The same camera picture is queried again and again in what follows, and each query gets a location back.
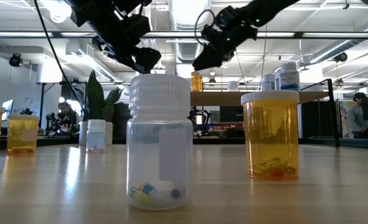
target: green leaf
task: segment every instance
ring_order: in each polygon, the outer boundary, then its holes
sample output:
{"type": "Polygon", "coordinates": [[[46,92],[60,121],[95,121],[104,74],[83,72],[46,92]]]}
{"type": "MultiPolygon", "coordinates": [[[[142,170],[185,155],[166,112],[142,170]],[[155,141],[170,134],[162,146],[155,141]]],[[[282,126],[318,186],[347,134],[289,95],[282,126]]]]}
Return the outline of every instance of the green leaf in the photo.
{"type": "Polygon", "coordinates": [[[89,101],[89,119],[104,119],[103,118],[103,107],[104,102],[104,91],[101,84],[97,81],[96,74],[94,71],[91,72],[89,77],[87,97],[89,101]]]}
{"type": "Polygon", "coordinates": [[[106,105],[113,105],[116,102],[119,101],[119,99],[121,98],[123,90],[116,88],[113,91],[111,91],[108,95],[108,97],[105,99],[105,104],[106,105]]]}
{"type": "Polygon", "coordinates": [[[114,117],[114,105],[106,105],[102,109],[103,112],[103,118],[106,122],[112,122],[114,117]]]}

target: blue label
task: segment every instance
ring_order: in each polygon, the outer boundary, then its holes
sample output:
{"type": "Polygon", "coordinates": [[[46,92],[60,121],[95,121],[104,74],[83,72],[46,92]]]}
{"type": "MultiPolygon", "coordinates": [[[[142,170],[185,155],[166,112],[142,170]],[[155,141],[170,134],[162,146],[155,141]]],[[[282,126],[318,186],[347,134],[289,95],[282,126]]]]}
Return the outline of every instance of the blue label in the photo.
{"type": "Polygon", "coordinates": [[[298,91],[298,85],[281,86],[281,90],[295,90],[295,91],[298,91]]]}

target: desk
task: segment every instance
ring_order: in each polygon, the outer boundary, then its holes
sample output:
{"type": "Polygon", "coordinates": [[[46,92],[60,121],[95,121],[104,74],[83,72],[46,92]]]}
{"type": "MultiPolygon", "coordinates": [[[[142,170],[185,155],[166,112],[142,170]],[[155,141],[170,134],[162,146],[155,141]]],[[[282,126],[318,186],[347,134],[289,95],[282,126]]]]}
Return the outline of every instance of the desk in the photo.
{"type": "Polygon", "coordinates": [[[194,146],[192,203],[127,206],[126,150],[0,153],[0,223],[368,223],[368,149],[300,146],[298,182],[250,180],[244,146],[194,146]]]}

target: person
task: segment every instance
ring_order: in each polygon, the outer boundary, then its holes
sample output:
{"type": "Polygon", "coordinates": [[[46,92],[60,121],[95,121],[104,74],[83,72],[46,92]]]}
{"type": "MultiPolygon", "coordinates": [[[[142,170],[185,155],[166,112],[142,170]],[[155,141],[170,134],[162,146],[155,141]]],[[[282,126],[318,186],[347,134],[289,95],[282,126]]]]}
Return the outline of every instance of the person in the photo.
{"type": "Polygon", "coordinates": [[[356,104],[348,111],[348,121],[350,129],[354,134],[354,138],[368,138],[367,128],[368,121],[364,121],[364,115],[362,112],[362,101],[366,98],[365,93],[356,93],[353,100],[356,104]]]}
{"type": "Polygon", "coordinates": [[[68,125],[68,127],[71,127],[71,124],[75,124],[78,126],[78,113],[75,112],[71,105],[67,102],[62,102],[58,104],[58,109],[61,110],[61,112],[58,113],[58,118],[60,118],[60,122],[58,122],[59,125],[65,126],[68,125]]]}

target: white pot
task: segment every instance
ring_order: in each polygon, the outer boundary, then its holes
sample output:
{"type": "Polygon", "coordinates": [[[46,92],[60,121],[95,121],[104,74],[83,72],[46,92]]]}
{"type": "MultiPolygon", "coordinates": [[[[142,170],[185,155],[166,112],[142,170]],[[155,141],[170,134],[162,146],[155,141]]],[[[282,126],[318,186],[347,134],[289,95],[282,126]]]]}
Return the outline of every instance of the white pot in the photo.
{"type": "MultiPolygon", "coordinates": [[[[86,145],[87,130],[88,130],[88,122],[82,121],[82,124],[80,126],[80,132],[79,132],[79,145],[80,146],[86,145]]],[[[106,145],[110,146],[113,141],[113,132],[114,132],[114,126],[111,122],[107,122],[105,126],[105,132],[106,132],[106,145]]]]}
{"type": "Polygon", "coordinates": [[[113,140],[113,132],[114,132],[114,125],[112,124],[112,122],[107,122],[107,125],[105,126],[105,135],[106,135],[106,145],[110,146],[112,144],[112,140],[113,140]]]}
{"type": "Polygon", "coordinates": [[[88,130],[88,122],[82,121],[82,124],[80,125],[80,131],[79,131],[79,145],[85,146],[87,142],[87,130],[88,130]]]}

